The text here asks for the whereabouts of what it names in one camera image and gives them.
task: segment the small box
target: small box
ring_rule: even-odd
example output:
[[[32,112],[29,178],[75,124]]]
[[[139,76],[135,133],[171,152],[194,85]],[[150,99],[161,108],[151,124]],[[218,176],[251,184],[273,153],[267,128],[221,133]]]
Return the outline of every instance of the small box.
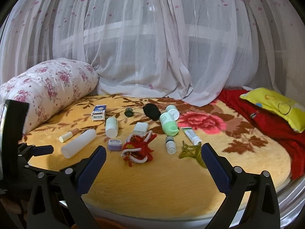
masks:
[[[93,121],[104,121],[106,117],[106,105],[96,105],[91,113]]]

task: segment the purple soap box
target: purple soap box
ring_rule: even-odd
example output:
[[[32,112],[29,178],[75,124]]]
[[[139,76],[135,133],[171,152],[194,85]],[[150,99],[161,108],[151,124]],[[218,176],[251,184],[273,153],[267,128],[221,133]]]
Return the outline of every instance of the purple soap box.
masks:
[[[118,139],[110,139],[108,141],[108,150],[109,151],[121,151],[122,150],[122,141]]]

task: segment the white cylinder container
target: white cylinder container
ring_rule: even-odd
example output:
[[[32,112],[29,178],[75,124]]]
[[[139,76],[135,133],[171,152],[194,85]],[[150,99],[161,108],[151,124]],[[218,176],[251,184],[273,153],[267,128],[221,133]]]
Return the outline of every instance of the white cylinder container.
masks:
[[[110,117],[106,120],[106,136],[108,138],[115,138],[119,132],[119,125],[115,117]]]
[[[71,158],[77,154],[81,149],[88,145],[96,137],[96,131],[94,129],[89,129],[81,134],[76,139],[67,143],[61,148],[61,153],[65,158]]]

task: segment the green hair clip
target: green hair clip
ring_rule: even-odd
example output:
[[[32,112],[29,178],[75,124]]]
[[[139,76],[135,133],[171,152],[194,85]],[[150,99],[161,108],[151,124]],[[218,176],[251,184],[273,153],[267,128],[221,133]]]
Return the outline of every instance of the green hair clip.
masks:
[[[182,144],[182,152],[179,154],[179,158],[195,158],[202,167],[206,168],[205,163],[203,162],[201,157],[201,142],[196,146],[187,145],[184,141],[182,141]]]

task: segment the red blanket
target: red blanket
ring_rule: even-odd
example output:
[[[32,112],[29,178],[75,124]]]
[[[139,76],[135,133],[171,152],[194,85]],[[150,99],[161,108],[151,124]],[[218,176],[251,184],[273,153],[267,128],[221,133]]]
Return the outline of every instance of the red blanket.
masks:
[[[287,150],[292,158],[292,179],[297,179],[304,173],[305,131],[296,133],[283,118],[239,98],[241,94],[247,92],[246,90],[222,90],[218,99]]]

